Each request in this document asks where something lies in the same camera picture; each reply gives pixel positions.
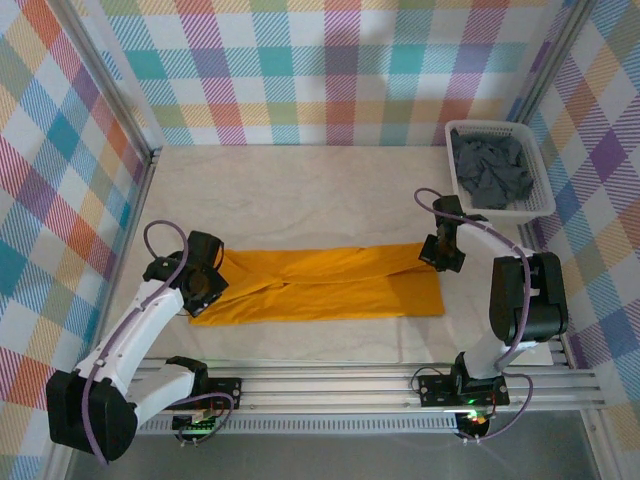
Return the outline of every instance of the plastic basket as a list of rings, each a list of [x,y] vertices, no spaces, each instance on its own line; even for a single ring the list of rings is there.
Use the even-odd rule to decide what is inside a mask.
[[[529,198],[527,200],[512,202],[507,205],[505,210],[473,208],[471,196],[462,185],[458,183],[456,176],[453,147],[451,145],[451,130],[454,129],[457,130],[460,135],[486,133],[516,138],[522,144],[524,160],[533,179],[533,188],[531,189]],[[452,120],[445,125],[445,135],[447,138],[447,153],[449,154],[453,193],[460,198],[462,208],[467,215],[479,214],[487,217],[491,221],[526,223],[536,217],[551,215],[555,211],[556,201],[551,192],[547,169],[544,166],[533,131],[527,125],[491,120]]]

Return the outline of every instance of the floor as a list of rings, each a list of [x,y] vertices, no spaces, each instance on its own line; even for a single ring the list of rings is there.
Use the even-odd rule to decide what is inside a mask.
[[[142,226],[165,218],[210,232],[234,249],[301,249],[423,242],[432,215],[416,188],[447,194],[442,147],[167,147],[163,150],[124,267],[109,323],[134,296],[151,260]],[[498,225],[518,239],[514,225]],[[181,248],[152,231],[159,252]],[[491,259],[467,257],[460,274],[440,274],[442,317],[197,327],[175,317],[148,356],[329,362],[451,362],[489,329]],[[551,364],[545,345],[522,364]]]
[[[501,415],[497,421],[507,421]],[[198,448],[138,436],[108,468],[78,453],[67,480],[597,479],[578,412],[528,413],[486,445],[453,435],[274,437],[220,435]]]

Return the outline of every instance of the folded cloth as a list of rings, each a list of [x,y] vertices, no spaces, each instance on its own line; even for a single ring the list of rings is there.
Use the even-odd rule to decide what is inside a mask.
[[[438,275],[422,244],[227,251],[229,287],[193,325],[442,315]]]

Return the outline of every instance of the cable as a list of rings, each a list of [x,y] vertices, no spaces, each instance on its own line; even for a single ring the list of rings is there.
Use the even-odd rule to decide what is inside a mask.
[[[233,413],[235,400],[233,399],[233,397],[231,395],[229,395],[227,393],[214,392],[214,393],[205,393],[203,395],[198,395],[196,397],[185,398],[183,400],[179,400],[177,402],[174,402],[174,403],[172,403],[170,405],[170,406],[174,407],[176,405],[183,405],[185,403],[191,403],[191,402],[195,402],[197,400],[204,400],[205,398],[224,398],[225,400],[228,400],[229,401],[229,413],[227,413],[227,416],[224,417],[224,419],[213,430],[211,430],[209,433],[207,433],[204,437],[199,438],[199,439],[195,439],[194,438],[191,441],[191,444],[194,447],[197,447],[201,443],[206,442],[207,440],[209,440],[211,437],[213,437],[216,433],[218,433],[220,430],[222,430],[224,428],[224,426],[229,421],[229,417],[231,417],[231,414]],[[187,440],[185,440],[184,437],[182,436],[182,432],[188,426],[189,425],[184,425],[184,426],[182,426],[182,427],[180,427],[178,429],[178,440],[180,440],[182,442],[182,446],[188,445]]]
[[[501,433],[509,430],[509,428],[511,428],[513,426],[514,423],[516,423],[516,421],[522,416],[522,414],[525,412],[525,410],[527,409],[527,407],[529,406],[529,403],[531,403],[531,398],[533,397],[533,380],[531,380],[531,377],[529,377],[528,375],[525,375],[523,373],[505,373],[502,370],[502,366],[500,365],[501,362],[509,357],[517,348],[518,345],[520,345],[520,342],[522,341],[522,336],[524,335],[524,330],[525,327],[527,326],[527,319],[529,318],[529,305],[531,303],[531,267],[529,267],[529,261],[527,260],[527,256],[524,253],[524,251],[522,251],[522,249],[516,245],[514,242],[512,242],[511,240],[509,240],[507,237],[505,237],[504,235],[502,235],[500,232],[494,230],[491,227],[488,227],[487,225],[484,225],[480,222],[476,222],[475,220],[470,220],[469,218],[465,218],[465,217],[461,217],[458,215],[452,215],[450,213],[445,213],[445,212],[440,212],[438,210],[435,210],[429,206],[427,206],[424,202],[422,202],[420,200],[420,193],[422,192],[429,192],[429,193],[433,193],[435,195],[438,195],[439,197],[442,197],[442,195],[440,193],[438,193],[437,191],[431,189],[431,188],[419,188],[417,189],[414,194],[413,194],[413,198],[416,201],[416,203],[418,205],[420,205],[423,209],[425,209],[427,212],[433,213],[434,215],[437,215],[439,217],[443,217],[443,218],[449,218],[451,220],[456,220],[456,221],[460,221],[463,223],[468,223],[469,225],[472,225],[476,228],[479,228],[480,230],[483,230],[491,235],[493,235],[494,237],[496,237],[498,240],[500,240],[502,243],[504,243],[507,247],[509,247],[513,252],[517,253],[518,256],[522,259],[522,268],[524,270],[524,300],[523,300],[523,304],[522,304],[522,313],[520,315],[520,320],[518,322],[518,326],[516,329],[516,336],[513,339],[513,341],[511,342],[511,346],[509,347],[509,350],[507,350],[507,352],[502,355],[500,358],[498,358],[498,360],[496,360],[494,366],[495,369],[499,372],[502,372],[502,374],[505,377],[519,377],[519,378],[524,378],[525,380],[527,380],[527,382],[529,383],[529,392],[527,394],[527,399],[524,401],[524,403],[522,404],[522,407],[520,408],[520,410],[518,411],[518,413],[516,413],[516,415],[511,419],[510,422],[508,422],[505,426],[503,426],[500,430],[498,430],[497,432],[494,432],[490,435],[486,435],[483,437],[483,440],[489,440],[491,438],[495,438],[498,435],[500,435]],[[464,434],[465,437],[468,437],[470,439],[476,440],[478,443],[480,442],[479,439],[470,437],[469,435]]]
[[[118,337],[120,337],[122,332],[125,331],[126,328],[129,326],[129,324],[131,323],[131,320],[138,313],[143,312],[151,302],[153,302],[156,298],[158,298],[160,294],[167,287],[169,287],[169,285],[171,285],[171,283],[176,279],[176,277],[180,274],[180,272],[186,265],[187,256],[189,255],[189,245],[187,243],[187,236],[182,231],[182,229],[175,223],[170,222],[168,220],[155,220],[149,223],[144,228],[144,232],[143,232],[144,244],[147,246],[149,253],[151,253],[151,255],[154,258],[158,258],[158,256],[151,248],[151,245],[149,244],[149,238],[148,238],[149,229],[154,225],[168,225],[174,230],[176,230],[180,235],[180,237],[182,238],[183,253],[182,253],[182,258],[180,259],[180,263],[178,264],[178,268],[169,276],[169,278],[167,278],[167,280],[162,285],[160,285],[160,287],[155,292],[153,292],[145,300],[142,301],[142,303],[140,304],[140,307],[136,307],[133,310],[131,310],[129,314],[125,317],[125,319],[122,321],[122,323],[118,325],[116,330],[109,337],[109,340],[107,340],[107,343],[102,349],[102,351],[100,352],[100,354],[98,355],[98,358],[94,362],[93,368],[91,369],[91,372],[89,373],[89,376],[87,377],[86,383],[84,385],[84,389],[82,390],[82,400],[80,402],[80,409],[82,413],[82,425],[84,427],[87,440],[89,441],[89,445],[91,446],[91,451],[98,458],[98,462],[102,466],[107,466],[108,463],[106,458],[102,454],[102,450],[100,450],[100,445],[98,445],[98,440],[96,439],[96,436],[93,433],[93,427],[91,426],[91,421],[89,419],[89,393],[91,391],[91,386],[93,385],[93,380],[98,374],[98,371],[100,370],[101,365],[104,365],[104,359],[109,356],[109,351],[111,350],[111,347],[113,347],[115,342],[118,340]]]
[[[493,408],[491,409],[491,414],[489,415],[489,418],[493,418],[495,416],[496,408],[498,406],[498,399],[496,398],[495,392],[491,392],[491,402],[493,403]]]
[[[415,373],[413,374],[413,377],[411,377],[411,380],[409,380],[409,388],[410,388],[411,390],[413,390],[415,393],[417,393],[418,395],[420,394],[420,391],[419,391],[419,390],[416,390],[415,388],[413,388],[413,381],[416,379],[416,377],[418,376],[418,374],[419,374],[422,370],[426,370],[426,369],[433,370],[433,371],[434,371],[434,372],[436,372],[438,375],[441,375],[441,376],[443,376],[443,377],[445,376],[445,375],[444,375],[444,373],[442,373],[440,370],[438,370],[438,369],[437,369],[437,368],[435,368],[435,367],[430,367],[430,366],[428,366],[428,365],[425,365],[424,367],[420,367],[418,370],[416,370],[416,371],[415,371]]]

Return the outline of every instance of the metal frame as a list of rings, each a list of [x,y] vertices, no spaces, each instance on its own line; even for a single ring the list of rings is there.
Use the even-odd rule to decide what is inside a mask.
[[[536,31],[533,33],[532,38],[529,40],[522,60],[520,61],[520,65],[518,66],[516,72],[513,74],[510,86],[506,91],[505,100],[503,102],[501,112],[502,120],[507,119],[509,113],[511,112],[511,109],[513,108],[513,104],[518,98],[520,90],[522,90],[522,88],[524,87],[527,75],[531,70],[531,66],[535,62],[536,57],[538,56],[538,52],[540,52],[540,49],[544,44],[546,34],[553,25],[553,20],[562,8],[563,1],[564,0],[549,0],[547,2],[547,6],[544,8],[540,20],[538,21]]]
[[[514,122],[527,124],[531,121],[597,3],[598,0],[578,0],[575,2],[575,6],[564,24],[565,28],[551,46],[549,56],[538,72],[527,98],[515,116]]]
[[[140,109],[140,113],[147,122],[147,126],[149,127],[149,136],[151,137],[149,141],[153,143],[151,145],[152,150],[161,148],[167,143],[164,132],[162,131],[162,127],[160,127],[158,119],[153,113],[151,105],[147,101],[147,97],[142,90],[142,87],[140,86],[140,82],[138,82],[133,68],[129,64],[129,60],[127,60],[127,56],[125,55],[122,46],[120,45],[120,42],[118,41],[118,38],[116,37],[116,34],[111,27],[111,24],[109,23],[109,19],[104,9],[102,8],[102,5],[100,4],[100,0],[84,0],[84,6],[89,12],[89,15],[91,16],[96,29],[99,31],[102,40],[109,50],[109,53],[111,53],[111,57],[118,67],[124,83],[129,89],[133,100],[136,102],[138,108]]]
[[[140,381],[164,364],[165,359],[145,359],[134,376]],[[296,364],[247,365],[205,361],[210,376],[240,377],[243,414],[400,414],[423,412],[469,412],[473,407],[420,407],[419,396],[409,388],[413,373],[424,364]],[[433,364],[435,368],[448,365]],[[602,408],[604,398],[591,370],[572,370],[567,365],[510,367],[511,373],[533,378],[530,409],[582,410]],[[524,379],[508,378],[511,405],[498,411],[520,408],[528,392]]]
[[[150,156],[149,160],[151,161],[153,160],[153,158],[154,156]],[[133,203],[131,218],[129,219],[129,222],[125,229],[126,234],[122,247],[122,253],[116,260],[116,264],[114,266],[114,275],[111,277],[111,282],[107,287],[104,307],[102,308],[100,316],[98,317],[98,325],[96,326],[95,333],[89,345],[89,351],[93,350],[97,346],[98,342],[102,338],[102,335],[104,334],[111,301],[113,299],[113,296],[115,295],[116,285],[118,284],[118,281],[122,276],[122,271],[124,270],[124,262],[129,253],[129,250],[131,249],[131,244],[133,243],[133,238],[135,237],[138,223],[140,222],[142,207],[144,206],[147,194],[149,193],[149,187],[151,185],[153,174],[155,173],[155,168],[156,167],[154,163],[148,163],[145,165],[144,171],[142,173],[142,181],[140,182],[138,194]],[[75,461],[76,455],[77,452],[72,450],[71,448],[55,444],[50,439],[47,439],[47,445],[45,446],[45,450],[43,453],[43,458],[46,458],[47,460],[43,468],[40,469],[37,478],[39,480],[59,480],[61,478],[65,478],[66,473],[72,470],[69,467]]]
[[[109,69],[105,65],[100,52],[93,44],[82,20],[78,16],[78,12],[69,0],[49,0],[48,3],[65,33],[75,45],[78,54],[87,70],[91,73],[107,104],[113,110],[116,119],[127,133],[131,144],[145,159],[145,162],[149,163],[151,161],[152,148],[129,107],[122,99],[118,86],[109,73]]]
[[[529,248],[539,251],[540,245],[538,245],[532,225],[529,223],[520,225],[518,230],[520,231],[520,236],[524,244]],[[575,357],[571,352],[571,344],[569,343],[567,335],[563,334],[559,341],[566,365],[571,369],[576,369]],[[558,359],[557,346],[555,349],[551,348],[551,355],[555,362]],[[615,433],[603,409],[584,408],[581,409],[580,413],[600,476],[607,480],[623,479],[624,475],[621,473],[622,470],[620,468],[621,460],[617,455],[617,448],[615,447]]]

